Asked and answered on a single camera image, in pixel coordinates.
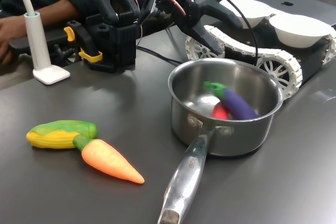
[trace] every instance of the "white base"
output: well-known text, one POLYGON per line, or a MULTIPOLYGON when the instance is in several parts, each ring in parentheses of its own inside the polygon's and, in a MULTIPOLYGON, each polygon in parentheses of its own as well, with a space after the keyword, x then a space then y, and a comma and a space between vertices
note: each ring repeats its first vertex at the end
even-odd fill
POLYGON ((40 82, 50 85, 70 77, 70 73, 61 67, 50 65, 49 67, 33 70, 34 77, 40 82))

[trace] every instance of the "white bowl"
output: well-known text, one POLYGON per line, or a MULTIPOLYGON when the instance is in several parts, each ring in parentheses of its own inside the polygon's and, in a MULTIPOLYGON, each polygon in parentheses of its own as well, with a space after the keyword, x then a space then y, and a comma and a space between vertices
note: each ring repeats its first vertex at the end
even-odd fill
POLYGON ((285 45, 307 48, 331 32, 331 26, 314 18, 301 15, 280 14, 269 19, 278 39, 285 45))
MULTIPOLYGON (((273 13, 273 9, 259 1, 255 0, 231 0, 239 10, 244 14, 247 21, 250 23, 251 27, 257 26, 263 18, 271 15, 273 13)), ((220 2, 221 5, 225 6, 229 10, 231 10, 240 20, 244 29, 247 29, 247 25, 240 13, 234 8, 227 0, 222 0, 220 2)))

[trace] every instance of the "stainless steel pot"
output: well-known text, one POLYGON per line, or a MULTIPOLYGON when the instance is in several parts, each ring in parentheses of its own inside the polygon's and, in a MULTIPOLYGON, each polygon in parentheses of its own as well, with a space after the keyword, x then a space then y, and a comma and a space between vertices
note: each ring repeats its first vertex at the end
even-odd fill
POLYGON ((206 154, 239 156, 265 140, 274 113, 282 105, 282 90, 266 72, 229 59, 201 59, 178 66, 169 76, 172 130, 190 145, 164 196, 158 224, 179 224, 198 187, 206 154), (211 117, 219 99, 203 88, 204 81, 223 83, 260 115, 244 121, 211 117))

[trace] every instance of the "plastic toy vegetable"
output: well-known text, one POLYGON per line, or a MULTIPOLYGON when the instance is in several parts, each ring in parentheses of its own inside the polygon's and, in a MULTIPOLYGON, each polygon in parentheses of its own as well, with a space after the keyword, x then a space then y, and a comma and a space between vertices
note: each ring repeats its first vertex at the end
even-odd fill
POLYGON ((32 128, 27 140, 38 148, 67 149, 75 148, 72 141, 78 134, 95 138, 97 126, 83 121, 61 120, 32 128))
POLYGON ((220 99, 220 104, 237 120, 250 120, 258 118, 258 114, 237 93, 218 82, 204 82, 204 88, 214 92, 220 99))
POLYGON ((111 145, 100 139, 84 135, 74 138, 74 145, 82 152, 84 161, 90 166, 111 176, 143 184, 143 177, 111 145))
POLYGON ((220 104, 216 104, 211 114, 214 118, 229 120, 229 113, 220 104))

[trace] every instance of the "toy carrot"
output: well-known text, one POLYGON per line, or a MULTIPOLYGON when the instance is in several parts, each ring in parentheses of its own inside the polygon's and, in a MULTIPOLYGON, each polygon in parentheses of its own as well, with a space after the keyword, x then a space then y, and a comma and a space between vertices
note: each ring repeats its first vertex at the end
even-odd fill
POLYGON ((143 184, 143 177, 111 145, 100 139, 84 135, 74 138, 74 145, 82 152, 82 158, 90 166, 111 176, 143 184))

